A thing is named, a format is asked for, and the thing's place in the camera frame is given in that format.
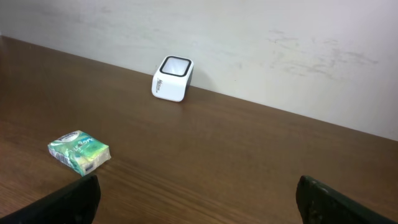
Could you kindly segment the green Kleenex tissue pack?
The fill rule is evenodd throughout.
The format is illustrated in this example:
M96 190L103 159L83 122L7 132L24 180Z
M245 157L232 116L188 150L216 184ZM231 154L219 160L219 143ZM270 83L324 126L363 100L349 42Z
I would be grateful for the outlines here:
M48 145L49 153L81 176L111 159L109 146L83 131L68 133Z

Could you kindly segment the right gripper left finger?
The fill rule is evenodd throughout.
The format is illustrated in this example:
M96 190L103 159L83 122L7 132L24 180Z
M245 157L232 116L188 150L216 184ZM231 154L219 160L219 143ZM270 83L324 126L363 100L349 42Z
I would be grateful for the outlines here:
M1 224L92 224L101 199L95 174L88 174L1 218Z

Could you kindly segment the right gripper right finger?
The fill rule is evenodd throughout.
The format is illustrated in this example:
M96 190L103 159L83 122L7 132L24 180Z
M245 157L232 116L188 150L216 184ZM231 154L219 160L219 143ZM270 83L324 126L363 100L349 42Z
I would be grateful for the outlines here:
M308 175L301 176L295 197L305 224L397 224Z

